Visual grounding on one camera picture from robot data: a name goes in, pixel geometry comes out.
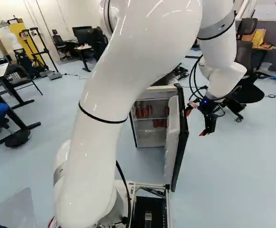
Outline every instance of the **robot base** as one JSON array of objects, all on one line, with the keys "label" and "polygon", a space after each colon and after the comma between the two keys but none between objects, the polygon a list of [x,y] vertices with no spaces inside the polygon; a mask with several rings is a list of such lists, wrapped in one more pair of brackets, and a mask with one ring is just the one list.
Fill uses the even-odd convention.
[{"label": "robot base", "polygon": [[[131,228],[172,228],[170,217],[170,189],[165,185],[135,183],[128,181],[129,195],[131,198],[132,217]],[[127,217],[128,200],[126,189],[121,180],[115,181],[115,187],[119,192],[124,207],[124,215]],[[111,225],[110,228],[125,228],[120,223]],[[95,228],[104,228],[98,224]],[[60,228],[57,220],[53,218],[48,228]]]}]

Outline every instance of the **floor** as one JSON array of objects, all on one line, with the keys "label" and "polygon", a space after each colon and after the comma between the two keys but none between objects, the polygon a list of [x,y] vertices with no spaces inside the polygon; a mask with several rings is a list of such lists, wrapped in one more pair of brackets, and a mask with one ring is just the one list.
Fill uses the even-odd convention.
[{"label": "floor", "polygon": [[[183,66],[191,69],[194,62],[184,59]],[[24,100],[35,102],[16,113],[26,124],[41,121],[42,125],[32,130],[31,139],[20,148],[0,145],[0,203],[29,187],[37,228],[46,227],[54,214],[54,157],[71,136],[78,100],[91,76],[81,70],[81,61],[58,68],[70,75],[54,81],[36,80],[43,96],[33,86],[18,91]],[[198,85],[206,84],[199,71],[197,74]],[[188,79],[181,84],[188,86]],[[257,85],[266,94],[276,94],[273,81],[262,80]],[[186,98],[191,94],[189,88],[184,92]],[[10,105],[17,103],[8,94],[4,99]],[[189,117],[190,137],[172,197],[175,228],[276,227],[276,98],[251,104],[242,114],[244,121],[237,123],[227,112],[218,119],[215,134],[206,137],[198,136],[204,127],[203,116],[194,111]],[[6,134],[3,130],[0,138]],[[118,161],[128,180],[163,181],[162,150],[137,150],[129,121],[121,133]]]}]

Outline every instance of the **robotic arm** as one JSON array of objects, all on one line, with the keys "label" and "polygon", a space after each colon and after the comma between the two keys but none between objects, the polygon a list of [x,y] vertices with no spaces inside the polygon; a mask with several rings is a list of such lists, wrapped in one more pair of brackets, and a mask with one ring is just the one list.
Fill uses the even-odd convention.
[{"label": "robotic arm", "polygon": [[181,62],[197,35],[208,98],[226,95],[242,78],[246,69],[234,63],[232,6],[232,0],[102,0],[102,29],[110,42],[55,165],[55,217],[62,228],[91,227],[114,210],[123,123],[137,97]]}]

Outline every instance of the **red can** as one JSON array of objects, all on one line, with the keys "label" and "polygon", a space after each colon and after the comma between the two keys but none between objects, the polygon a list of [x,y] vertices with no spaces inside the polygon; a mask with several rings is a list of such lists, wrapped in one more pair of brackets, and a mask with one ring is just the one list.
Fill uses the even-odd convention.
[{"label": "red can", "polygon": [[163,127],[167,128],[167,120],[166,120],[166,119],[164,119],[162,122],[163,122],[163,124],[162,124],[162,125],[163,125]]},{"label": "red can", "polygon": [[150,104],[147,106],[147,110],[149,115],[153,114],[153,107]]},{"label": "red can", "polygon": [[136,116],[137,116],[137,118],[141,118],[143,116],[143,112],[142,112],[141,107],[136,108]]},{"label": "red can", "polygon": [[143,108],[143,117],[148,118],[148,108],[146,107]]}]

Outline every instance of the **fridge door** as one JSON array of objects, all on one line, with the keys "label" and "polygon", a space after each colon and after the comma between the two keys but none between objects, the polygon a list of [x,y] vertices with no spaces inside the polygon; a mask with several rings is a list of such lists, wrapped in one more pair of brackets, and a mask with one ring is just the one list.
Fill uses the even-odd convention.
[{"label": "fridge door", "polygon": [[166,129],[164,178],[166,184],[171,184],[180,134],[179,97],[171,97],[168,106],[169,116]]}]

